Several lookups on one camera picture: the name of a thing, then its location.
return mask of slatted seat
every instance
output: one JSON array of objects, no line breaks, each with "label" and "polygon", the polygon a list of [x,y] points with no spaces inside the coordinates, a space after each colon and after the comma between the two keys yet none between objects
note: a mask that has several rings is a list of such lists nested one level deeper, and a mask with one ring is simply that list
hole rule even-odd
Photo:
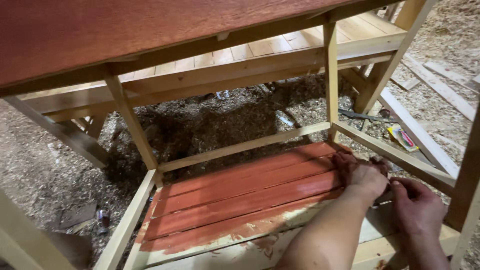
[{"label": "slatted seat", "polygon": [[[368,12],[338,22],[339,69],[387,61],[407,31]],[[270,37],[120,77],[134,107],[318,72],[323,27]],[[116,109],[103,81],[40,91],[19,98],[54,121]]]}]

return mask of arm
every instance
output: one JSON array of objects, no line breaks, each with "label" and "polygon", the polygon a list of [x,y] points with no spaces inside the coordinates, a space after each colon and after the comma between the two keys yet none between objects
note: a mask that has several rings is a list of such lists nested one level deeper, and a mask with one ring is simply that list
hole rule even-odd
[{"label": "arm", "polygon": [[425,185],[392,177],[394,207],[406,241],[408,264],[412,270],[449,270],[438,240],[445,216],[442,200]]},{"label": "arm", "polygon": [[276,269],[351,268],[361,223],[388,180],[375,166],[358,165],[350,155],[339,154],[334,161],[345,175],[345,191],[292,240]]}]

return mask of hand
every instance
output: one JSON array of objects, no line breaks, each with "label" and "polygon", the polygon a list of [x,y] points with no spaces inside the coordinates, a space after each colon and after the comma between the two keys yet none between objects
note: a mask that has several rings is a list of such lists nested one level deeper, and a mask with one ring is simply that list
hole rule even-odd
[{"label": "hand", "polygon": [[442,199],[420,182],[399,177],[390,181],[402,232],[409,238],[438,241],[446,214]]},{"label": "hand", "polygon": [[359,188],[378,198],[385,190],[388,180],[386,174],[388,166],[384,161],[357,160],[348,153],[338,152],[333,155],[340,175],[347,187]]}]

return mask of sawdust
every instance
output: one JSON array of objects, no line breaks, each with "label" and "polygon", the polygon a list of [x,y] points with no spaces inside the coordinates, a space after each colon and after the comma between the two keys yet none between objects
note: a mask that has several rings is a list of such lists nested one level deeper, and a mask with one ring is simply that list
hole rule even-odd
[{"label": "sawdust", "polygon": [[[467,78],[477,75],[480,73],[479,8],[480,0],[439,1],[408,53],[420,62],[435,61]],[[413,78],[413,74],[402,64],[394,76],[403,80]],[[441,79],[476,108],[478,97],[475,93]],[[458,146],[466,146],[471,122],[423,84],[408,92],[391,82],[387,87],[459,165],[463,152]],[[350,85],[341,81],[339,107],[350,110],[355,97],[356,93]],[[164,162],[325,121],[325,108],[323,77],[313,75],[234,89],[229,91],[229,98],[218,99],[214,95],[185,98],[136,108],[135,112],[142,127],[150,127],[149,141],[159,161]],[[289,126],[279,120],[277,110],[294,120],[295,125]],[[339,117],[357,129],[363,123],[343,115]],[[48,223],[55,220],[61,210],[92,202],[110,210],[110,234],[99,235],[96,223],[79,232],[92,236],[95,251],[93,264],[146,173],[124,121],[118,113],[110,114],[106,120],[99,143],[110,153],[111,159],[109,167],[103,171],[93,167],[3,100],[0,101],[0,118],[0,187],[38,227],[47,229]],[[401,149],[385,135],[386,127],[384,123],[373,122],[367,133]],[[458,145],[447,143],[436,135]],[[166,178],[168,182],[173,182],[325,139],[326,132],[319,132],[179,169],[168,173]],[[340,141],[365,156],[375,155],[345,136],[341,136]],[[406,172],[395,175],[411,177]],[[443,199],[445,203],[449,202],[449,198],[443,196]],[[480,231],[477,227],[462,268],[478,269],[479,258]]]}]

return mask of wooden board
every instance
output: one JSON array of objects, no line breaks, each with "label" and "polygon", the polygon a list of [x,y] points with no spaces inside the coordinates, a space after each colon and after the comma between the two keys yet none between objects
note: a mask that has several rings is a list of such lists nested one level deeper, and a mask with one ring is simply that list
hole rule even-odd
[{"label": "wooden board", "polygon": [[0,85],[356,1],[9,1]]}]

